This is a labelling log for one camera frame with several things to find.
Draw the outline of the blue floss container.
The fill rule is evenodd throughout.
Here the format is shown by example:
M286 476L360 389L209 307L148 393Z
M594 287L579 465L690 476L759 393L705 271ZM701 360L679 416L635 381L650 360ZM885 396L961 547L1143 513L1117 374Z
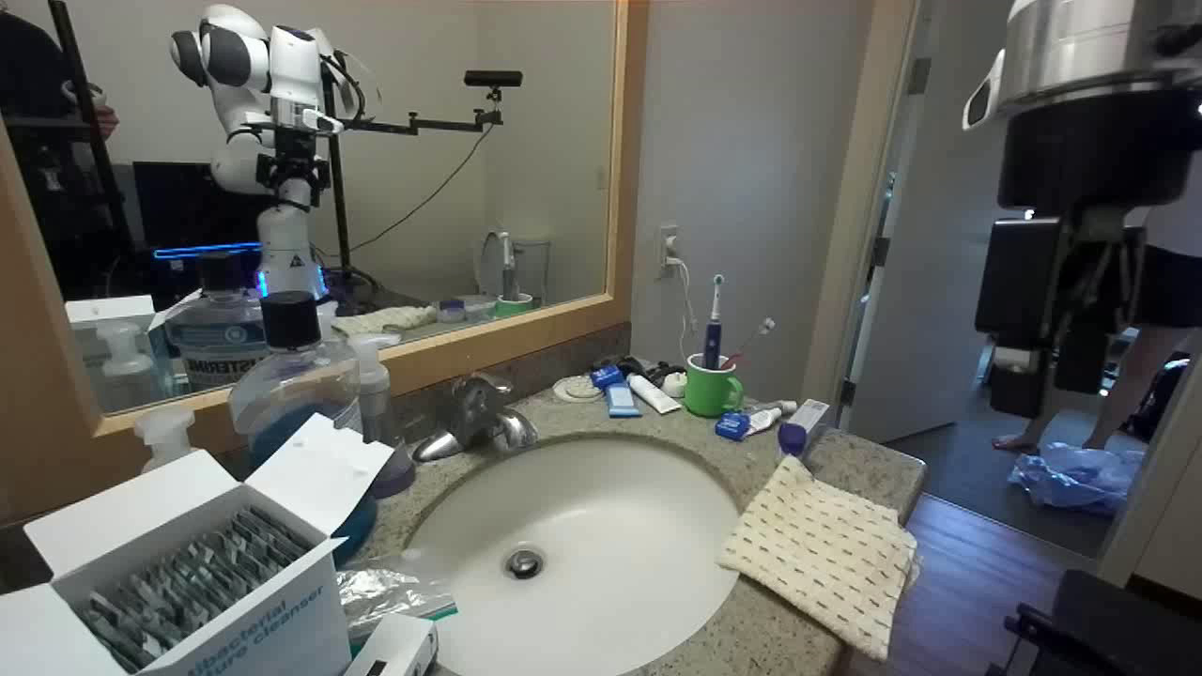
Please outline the blue floss container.
M748 416L745 410L721 411L721 416L714 421L714 433L719 433L721 438L734 438L734 441L739 441L739 438L748 436L748 429L753 429L753 416Z

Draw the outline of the blue crumpled cloth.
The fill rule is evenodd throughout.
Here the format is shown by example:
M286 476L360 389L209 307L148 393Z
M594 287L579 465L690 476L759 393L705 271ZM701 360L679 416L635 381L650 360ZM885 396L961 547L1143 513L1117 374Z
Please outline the blue crumpled cloth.
M1127 505L1130 485L1143 471L1143 449L1087 449L1052 441L1023 454L1008 476L1036 505L1117 513Z

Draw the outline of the blue capped deodorant stick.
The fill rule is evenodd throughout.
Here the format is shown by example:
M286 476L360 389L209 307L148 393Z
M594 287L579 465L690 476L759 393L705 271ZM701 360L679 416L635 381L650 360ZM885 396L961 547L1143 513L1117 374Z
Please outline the blue capped deodorant stick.
M820 396L805 396L780 423L778 448L785 454L809 454L810 441L829 429L829 404Z

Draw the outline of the small clear soap bottle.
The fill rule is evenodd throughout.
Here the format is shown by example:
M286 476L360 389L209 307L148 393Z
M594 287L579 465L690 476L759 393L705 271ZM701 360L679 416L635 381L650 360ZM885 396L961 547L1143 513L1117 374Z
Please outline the small clear soap bottle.
M368 438L383 438L390 429L390 370L378 360L378 345L352 337L357 356L357 389L360 389L360 423Z

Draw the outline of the blue mouthwash bottle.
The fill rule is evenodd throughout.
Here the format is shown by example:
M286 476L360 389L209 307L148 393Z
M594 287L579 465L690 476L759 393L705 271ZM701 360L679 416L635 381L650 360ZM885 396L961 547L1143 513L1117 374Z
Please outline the blue mouthwash bottle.
M313 411L360 429L357 356L318 331L318 301L269 292L263 331L266 354L231 389L231 416L253 463L266 463Z

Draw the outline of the white striped towel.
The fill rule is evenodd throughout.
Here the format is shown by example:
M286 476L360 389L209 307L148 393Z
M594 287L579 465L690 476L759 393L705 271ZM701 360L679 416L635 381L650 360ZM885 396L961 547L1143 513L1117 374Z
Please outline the white striped towel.
M721 562L883 662L915 573L915 537L892 505L780 458L735 518Z

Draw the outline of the chrome faucet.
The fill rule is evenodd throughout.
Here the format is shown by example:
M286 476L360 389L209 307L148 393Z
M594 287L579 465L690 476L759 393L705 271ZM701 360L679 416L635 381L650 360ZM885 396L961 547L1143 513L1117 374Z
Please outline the chrome faucet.
M534 423L511 404L511 385L492 374L465 374L451 385L448 429L415 448L418 463L442 463L465 449L515 454L536 441Z

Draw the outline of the open white box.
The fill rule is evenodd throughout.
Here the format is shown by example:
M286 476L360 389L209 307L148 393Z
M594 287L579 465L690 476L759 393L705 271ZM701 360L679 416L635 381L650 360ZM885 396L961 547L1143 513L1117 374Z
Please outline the open white box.
M0 598L0 676L341 676L337 525L387 463L307 416L246 480L188 449L27 523L54 579Z

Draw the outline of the electric toothbrush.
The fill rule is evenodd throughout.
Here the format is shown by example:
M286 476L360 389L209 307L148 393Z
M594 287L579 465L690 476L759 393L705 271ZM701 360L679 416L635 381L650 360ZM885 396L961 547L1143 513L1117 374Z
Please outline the electric toothbrush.
M721 292L724 292L724 275L714 275L710 316L705 316L705 335L701 335L701 366L721 364Z

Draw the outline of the white sink basin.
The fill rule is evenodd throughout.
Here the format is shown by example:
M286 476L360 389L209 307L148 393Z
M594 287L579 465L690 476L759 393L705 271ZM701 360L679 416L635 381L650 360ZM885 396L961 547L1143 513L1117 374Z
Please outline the white sink basin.
M544 438L448 486L408 545L448 583L451 676L629 676L698 635L735 573L724 480L676 441Z

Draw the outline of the small white box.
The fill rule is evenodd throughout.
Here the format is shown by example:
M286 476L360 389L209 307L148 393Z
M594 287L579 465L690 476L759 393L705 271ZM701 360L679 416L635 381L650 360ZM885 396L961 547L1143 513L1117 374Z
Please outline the small white box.
M437 654L438 635L432 618L387 617L348 662L346 676L427 676Z

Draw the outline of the white toothpaste tube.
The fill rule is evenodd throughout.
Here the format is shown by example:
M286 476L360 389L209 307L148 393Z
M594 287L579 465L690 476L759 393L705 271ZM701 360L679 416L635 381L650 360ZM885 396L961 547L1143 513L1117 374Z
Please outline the white toothpaste tube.
M654 385L646 374L633 370L629 381L654 411L663 416L679 411L679 401L668 396L663 385Z

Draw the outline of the green cup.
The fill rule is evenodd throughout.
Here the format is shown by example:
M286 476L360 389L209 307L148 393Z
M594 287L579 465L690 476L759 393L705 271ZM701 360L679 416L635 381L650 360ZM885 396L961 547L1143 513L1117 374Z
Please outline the green cup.
M683 410L694 416L721 416L745 404L739 370L721 360L710 366L698 354L688 356Z

